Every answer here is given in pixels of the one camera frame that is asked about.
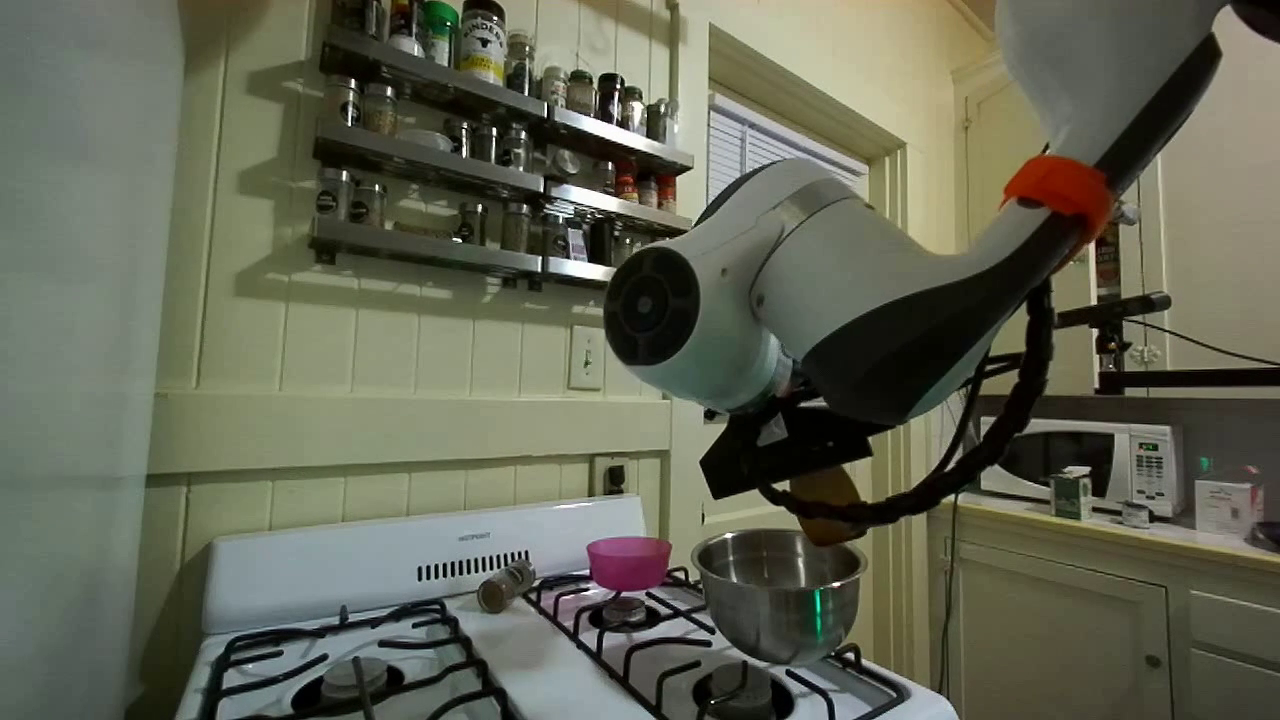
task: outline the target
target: gas stove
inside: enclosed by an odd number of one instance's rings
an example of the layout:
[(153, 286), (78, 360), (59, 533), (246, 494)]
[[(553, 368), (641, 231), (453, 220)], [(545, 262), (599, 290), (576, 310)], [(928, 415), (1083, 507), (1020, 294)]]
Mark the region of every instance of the gas stove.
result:
[[(679, 566), (650, 592), (593, 584), (584, 542), (636, 533), (641, 501), (584, 501), (217, 538), (182, 720), (955, 716), (857, 646), (740, 655)], [(540, 579), (480, 611), (513, 564)]]

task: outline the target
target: microwave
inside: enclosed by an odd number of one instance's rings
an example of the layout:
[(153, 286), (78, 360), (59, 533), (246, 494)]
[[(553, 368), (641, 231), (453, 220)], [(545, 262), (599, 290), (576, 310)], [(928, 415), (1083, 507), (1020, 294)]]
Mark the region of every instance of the microwave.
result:
[(1172, 520), (1185, 507), (1172, 422), (1036, 415), (1013, 437), (999, 464), (980, 473), (980, 491), (1050, 501), (1050, 480), (1067, 464), (1090, 466), (1094, 507), (1116, 511), (1135, 491), (1149, 494), (1152, 515)]

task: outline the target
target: white cabinet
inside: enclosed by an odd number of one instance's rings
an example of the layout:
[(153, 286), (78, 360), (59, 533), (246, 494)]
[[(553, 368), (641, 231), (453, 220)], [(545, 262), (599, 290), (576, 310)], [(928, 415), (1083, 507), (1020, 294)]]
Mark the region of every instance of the white cabinet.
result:
[(1280, 606), (1238, 594), (1194, 592), (1194, 720), (1273, 720), (1280, 716)]
[(1026, 553), (959, 549), (954, 689), (967, 720), (1162, 720), (1162, 584)]

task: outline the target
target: window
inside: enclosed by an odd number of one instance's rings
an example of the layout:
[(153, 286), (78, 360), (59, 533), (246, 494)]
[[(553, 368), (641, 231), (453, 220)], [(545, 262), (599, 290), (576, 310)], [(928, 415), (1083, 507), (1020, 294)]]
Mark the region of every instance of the window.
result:
[(711, 158), (710, 158), (710, 198), (722, 197), (736, 174), (784, 158), (805, 156), (824, 163), (831, 174), (854, 185), (854, 190), (868, 197), (868, 163), (800, 134), (790, 123), (778, 123), (730, 95), (711, 99)]

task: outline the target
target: spice rack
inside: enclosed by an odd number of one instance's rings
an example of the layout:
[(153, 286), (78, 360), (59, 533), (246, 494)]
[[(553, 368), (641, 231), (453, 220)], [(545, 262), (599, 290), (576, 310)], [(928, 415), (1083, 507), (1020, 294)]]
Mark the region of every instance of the spice rack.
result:
[[(429, 102), (469, 120), (520, 120), (527, 123), (534, 145), (572, 149), (580, 156), (627, 156), (641, 173), (683, 174), (691, 156), (670, 145), (658, 145), (641, 133), (603, 123), (596, 114), (520, 95), (466, 71), (442, 67), (431, 61), (407, 56), (397, 43), (334, 28), (319, 43), (319, 67), (334, 75), (393, 79), (411, 88), (411, 102)], [(650, 209), (599, 189), (570, 185), (540, 173), (515, 173), (490, 158), (469, 158), (443, 149), (407, 145), (367, 129), (319, 123), (313, 156), (319, 163), (366, 167), (411, 185), (442, 185), (474, 197), (502, 197), (524, 203), (572, 203), (576, 212), (625, 220), (636, 237), (658, 241), (691, 228), (691, 220)], [(334, 262), (340, 253), (390, 257), (415, 262), (448, 262), (495, 275), (534, 275), (534, 279), (570, 279), (570, 285), (608, 285), (608, 262), (570, 260), (570, 257), (534, 257), (502, 253), (480, 244), (455, 244), (448, 237), (390, 231), (371, 222), (343, 222), (315, 214), (313, 253), (319, 262)]]
[(401, 181), (443, 185), (455, 190), (545, 197), (548, 189), (545, 174), (536, 173), (513, 173), (502, 163), (469, 158), (429, 145), (407, 145), (367, 129), (340, 129), (340, 123), (330, 123), (315, 133), (315, 158), (367, 167)]

